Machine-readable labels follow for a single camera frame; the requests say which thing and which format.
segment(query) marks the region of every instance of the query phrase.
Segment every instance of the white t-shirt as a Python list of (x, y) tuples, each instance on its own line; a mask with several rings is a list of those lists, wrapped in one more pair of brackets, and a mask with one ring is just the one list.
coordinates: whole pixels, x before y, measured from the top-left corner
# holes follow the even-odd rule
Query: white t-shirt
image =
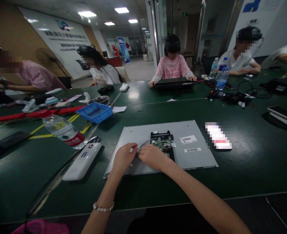
[(228, 58), (227, 61), (229, 70), (234, 72), (240, 71), (247, 65), (255, 62), (251, 55), (240, 55), (237, 60), (234, 60), (234, 49), (228, 50), (226, 53), (224, 53), (219, 59), (218, 64), (221, 64), (224, 58)]
[(118, 72), (110, 64), (102, 66), (100, 70), (97, 68), (91, 68), (89, 71), (98, 85), (112, 85), (121, 83)]
[(273, 52), (272, 55), (270, 55), (268, 58), (266, 58), (263, 63), (261, 64), (261, 68), (267, 69), (269, 67), (286, 67), (286, 63), (282, 63), (280, 60), (276, 59), (281, 54), (287, 54), (287, 45), (276, 50)]

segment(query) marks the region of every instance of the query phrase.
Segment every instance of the ceiling light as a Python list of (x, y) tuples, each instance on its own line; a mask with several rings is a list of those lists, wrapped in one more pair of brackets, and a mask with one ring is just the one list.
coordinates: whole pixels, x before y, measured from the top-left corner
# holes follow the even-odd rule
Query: ceiling light
[(37, 20), (37, 19), (27, 19), (27, 21), (28, 21), (29, 23), (38, 22), (38, 20)]
[(95, 13), (91, 12), (91, 11), (81, 11), (79, 12), (80, 16), (84, 16), (84, 17), (94, 17), (96, 16)]
[(128, 13), (129, 10), (126, 7), (121, 7), (121, 8), (114, 8), (119, 14), (122, 13)]
[(138, 20), (136, 20), (136, 19), (130, 19), (129, 21), (128, 21), (129, 23), (138, 23)]
[(112, 23), (112, 22), (106, 22), (106, 23), (105, 23), (105, 25), (110, 26), (110, 25), (115, 25), (115, 23)]

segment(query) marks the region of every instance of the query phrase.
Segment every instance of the green table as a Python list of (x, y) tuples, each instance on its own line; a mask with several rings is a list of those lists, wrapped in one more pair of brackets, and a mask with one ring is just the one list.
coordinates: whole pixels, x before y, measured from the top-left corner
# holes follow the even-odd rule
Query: green table
[[(262, 71), (251, 83), (256, 87), (281, 76), (282, 73)], [(242, 80), (241, 77), (231, 77), (229, 82), (237, 85)], [(247, 89), (249, 86), (242, 85), (242, 92)], [(149, 89), (146, 82), (130, 83), (128, 91), (121, 93), (115, 102), (115, 105), (127, 106), (126, 111), (105, 120), (94, 132), (101, 137), (104, 147), (86, 176), (80, 181), (62, 181), (50, 194), (37, 218), (92, 211), (92, 205), (106, 182), (103, 175), (124, 126), (195, 120), (206, 137), (205, 122), (219, 122), (233, 137), (234, 149), (230, 152), (212, 150), (219, 168), (190, 170), (188, 173), (222, 199), (287, 192), (287, 130), (277, 128), (261, 117), (268, 106), (287, 108), (287, 96), (253, 99), (255, 107), (242, 109), (237, 105), (224, 104), (224, 107), (219, 100), (205, 100), (204, 96), (210, 90), (205, 84), (197, 85), (193, 92), (183, 93), (179, 101), (167, 102), (170, 98), (177, 98), (171, 92), (159, 93)], [(75, 90), (67, 92), (73, 96)], [(81, 129), (86, 121), (79, 117), (73, 124)], [(29, 130), (39, 125), (39, 120), (11, 123), (0, 128), (0, 134), (5, 130)], [(22, 221), (34, 195), (73, 152), (63, 142), (51, 137), (28, 140), (2, 158), (0, 223)], [(164, 174), (140, 175), (122, 179), (115, 197), (115, 209), (187, 202), (190, 200), (184, 192)]]

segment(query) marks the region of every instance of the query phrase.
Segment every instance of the black laptop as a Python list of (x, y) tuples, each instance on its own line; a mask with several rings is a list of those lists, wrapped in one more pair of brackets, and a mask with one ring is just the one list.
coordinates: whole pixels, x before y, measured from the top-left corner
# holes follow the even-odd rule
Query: black laptop
[(196, 83), (197, 82), (195, 81), (188, 80), (186, 77), (180, 77), (180, 78), (159, 80), (159, 82), (156, 83), (153, 87), (155, 88), (181, 88), (181, 87), (192, 86)]

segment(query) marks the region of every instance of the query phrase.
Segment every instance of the green circuit board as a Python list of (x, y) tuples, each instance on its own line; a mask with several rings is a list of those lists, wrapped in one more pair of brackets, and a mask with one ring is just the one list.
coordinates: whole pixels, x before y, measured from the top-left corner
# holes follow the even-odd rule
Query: green circuit board
[(160, 150), (164, 151), (171, 148), (171, 141), (170, 140), (164, 140), (164, 141), (155, 141), (155, 143), (152, 143), (152, 145), (155, 145)]

